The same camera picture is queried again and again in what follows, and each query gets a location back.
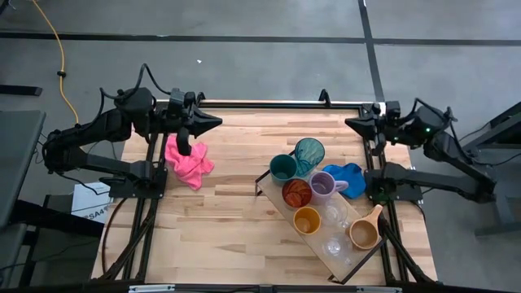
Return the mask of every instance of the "clear blue cup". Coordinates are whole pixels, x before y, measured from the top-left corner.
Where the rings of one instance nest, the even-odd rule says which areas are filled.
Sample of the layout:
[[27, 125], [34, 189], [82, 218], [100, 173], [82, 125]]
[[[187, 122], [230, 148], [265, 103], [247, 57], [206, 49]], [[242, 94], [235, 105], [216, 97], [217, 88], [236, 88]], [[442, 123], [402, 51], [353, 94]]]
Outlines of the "clear blue cup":
[[324, 160], [326, 150], [315, 138], [303, 138], [295, 146], [296, 176], [306, 177]]
[[296, 175], [296, 162], [290, 155], [276, 155], [269, 162], [271, 180], [278, 186], [290, 181]]

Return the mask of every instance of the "wooden tabletop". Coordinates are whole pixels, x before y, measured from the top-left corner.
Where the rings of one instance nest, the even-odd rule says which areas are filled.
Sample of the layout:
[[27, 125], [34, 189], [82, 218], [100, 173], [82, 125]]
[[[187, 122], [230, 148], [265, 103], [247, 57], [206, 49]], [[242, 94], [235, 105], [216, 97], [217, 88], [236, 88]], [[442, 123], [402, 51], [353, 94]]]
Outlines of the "wooden tabletop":
[[[223, 125], [190, 144], [208, 145], [215, 163], [193, 191], [169, 174], [155, 220], [147, 282], [330, 285], [328, 268], [284, 220], [265, 196], [255, 197], [255, 179], [268, 169], [275, 155], [289, 153], [301, 139], [312, 137], [326, 148], [324, 164], [356, 163], [366, 167], [361, 138], [344, 124], [354, 110], [204, 109]], [[147, 143], [137, 134], [125, 143], [122, 160], [144, 160]], [[387, 146], [387, 161], [410, 166], [406, 146]], [[366, 197], [349, 203], [366, 214]], [[135, 199], [127, 200], [115, 216], [107, 236], [110, 266], [129, 241]], [[427, 230], [413, 204], [396, 202], [402, 242], [418, 265], [436, 279]], [[141, 246], [134, 267], [138, 267]], [[398, 278], [396, 254], [390, 249], [392, 270]], [[101, 251], [92, 277], [101, 275]], [[383, 285], [379, 252], [348, 284]]]

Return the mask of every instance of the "beige mug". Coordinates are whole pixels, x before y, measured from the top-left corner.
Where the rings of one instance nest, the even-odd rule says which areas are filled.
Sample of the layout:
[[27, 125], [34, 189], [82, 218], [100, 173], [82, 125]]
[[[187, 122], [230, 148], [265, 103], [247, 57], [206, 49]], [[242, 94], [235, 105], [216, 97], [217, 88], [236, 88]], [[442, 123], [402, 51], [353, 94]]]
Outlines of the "beige mug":
[[349, 236], [352, 244], [361, 250], [369, 250], [376, 246], [379, 240], [378, 217], [383, 207], [375, 205], [371, 213], [354, 221], [345, 233]]

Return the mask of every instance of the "yellow cable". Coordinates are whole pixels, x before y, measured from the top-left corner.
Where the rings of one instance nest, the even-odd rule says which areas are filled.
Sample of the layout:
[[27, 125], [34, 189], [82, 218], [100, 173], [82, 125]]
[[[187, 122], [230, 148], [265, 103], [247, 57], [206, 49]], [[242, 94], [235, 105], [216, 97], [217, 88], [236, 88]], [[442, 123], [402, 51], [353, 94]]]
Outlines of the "yellow cable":
[[[55, 34], [56, 41], [58, 42], [58, 46], [59, 46], [59, 51], [61, 52], [61, 55], [62, 55], [62, 67], [61, 67], [60, 71], [64, 72], [64, 70], [65, 70], [65, 53], [63, 52], [62, 42], [59, 40], [58, 33], [56, 32], [55, 27], [52, 26], [49, 19], [47, 18], [47, 15], [43, 12], [43, 10], [40, 8], [38, 3], [36, 3], [35, 0], [33, 0], [33, 3], [36, 6], [36, 8], [40, 11], [40, 14], [42, 14], [43, 18], [46, 20], [50, 29], [52, 29], [52, 32]], [[68, 107], [71, 108], [72, 113], [74, 113], [74, 117], [76, 119], [76, 124], [80, 123], [76, 110], [74, 109], [72, 104], [67, 100], [67, 98], [65, 98], [65, 94], [63, 93], [63, 77], [59, 77], [59, 93], [62, 95], [62, 98], [67, 103]]]

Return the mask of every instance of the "blue towel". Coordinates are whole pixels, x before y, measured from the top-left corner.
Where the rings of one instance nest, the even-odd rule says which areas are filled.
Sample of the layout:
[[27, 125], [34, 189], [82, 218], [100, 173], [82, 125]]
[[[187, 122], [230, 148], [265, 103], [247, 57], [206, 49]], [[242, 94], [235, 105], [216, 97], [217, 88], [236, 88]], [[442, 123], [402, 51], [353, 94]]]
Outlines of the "blue towel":
[[366, 191], [366, 180], [361, 173], [361, 168], [354, 163], [349, 163], [343, 167], [337, 165], [327, 165], [322, 171], [328, 172], [335, 180], [343, 180], [349, 183], [347, 190], [339, 191], [349, 199], [356, 199]]

